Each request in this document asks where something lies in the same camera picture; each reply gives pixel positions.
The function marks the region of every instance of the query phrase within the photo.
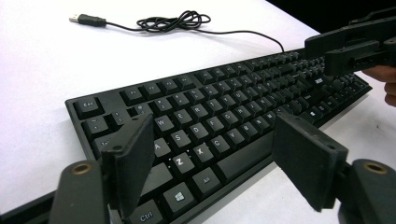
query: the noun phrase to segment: keyboard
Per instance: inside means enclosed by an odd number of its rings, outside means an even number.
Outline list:
[[[155,161],[124,223],[184,223],[269,165],[277,112],[319,127],[372,88],[324,76],[324,58],[297,49],[65,102],[88,159],[123,123],[154,115]]]

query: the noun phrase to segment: keyboard cable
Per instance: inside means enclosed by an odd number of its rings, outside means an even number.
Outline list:
[[[262,37],[265,37],[267,39],[276,42],[282,49],[282,52],[285,52],[282,44],[279,41],[268,35],[264,35],[262,33],[258,33],[255,31],[237,30],[237,31],[228,31],[228,32],[212,32],[212,31],[200,30],[199,29],[200,26],[204,23],[211,22],[211,19],[206,14],[199,14],[196,11],[189,11],[189,10],[184,11],[178,18],[150,17],[147,19],[139,20],[136,23],[138,26],[140,26],[140,28],[137,29],[118,25],[116,23],[106,21],[106,19],[93,17],[86,14],[79,14],[79,15],[75,14],[72,17],[70,17],[69,20],[72,22],[77,22],[79,24],[90,25],[94,27],[105,27],[107,25],[112,25],[131,32],[149,32],[149,33],[157,33],[157,34],[168,33],[177,28],[187,31],[196,31],[210,35],[229,35],[229,34],[248,33],[248,34],[260,35]]]

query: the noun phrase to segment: finger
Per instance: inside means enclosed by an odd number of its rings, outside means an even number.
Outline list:
[[[396,96],[396,83],[386,83],[384,90],[387,94]]]
[[[362,72],[378,81],[396,83],[396,67],[377,65]]]
[[[396,106],[396,96],[395,96],[395,95],[387,94],[387,95],[385,96],[385,102],[386,102],[388,105]]]

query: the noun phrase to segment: usb connector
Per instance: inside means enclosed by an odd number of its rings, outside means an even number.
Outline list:
[[[107,22],[105,19],[102,19],[99,17],[92,17],[92,16],[88,16],[85,14],[79,14],[79,15],[74,14],[73,16],[71,16],[69,18],[69,20],[72,22],[77,22],[79,24],[96,26],[96,27],[107,25]]]

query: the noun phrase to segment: white table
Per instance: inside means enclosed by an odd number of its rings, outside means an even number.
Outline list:
[[[211,16],[203,29],[262,32],[285,50],[302,48],[317,34],[262,0],[0,2],[0,213],[56,190],[62,169],[85,159],[65,100],[280,52],[256,35],[134,34],[68,20],[86,13],[134,27],[139,19],[176,17],[188,9]],[[348,161],[367,158],[396,169],[396,109],[383,102],[382,83],[360,76],[374,89],[321,130],[350,149]],[[271,167],[192,223],[338,222],[338,205],[314,212]]]

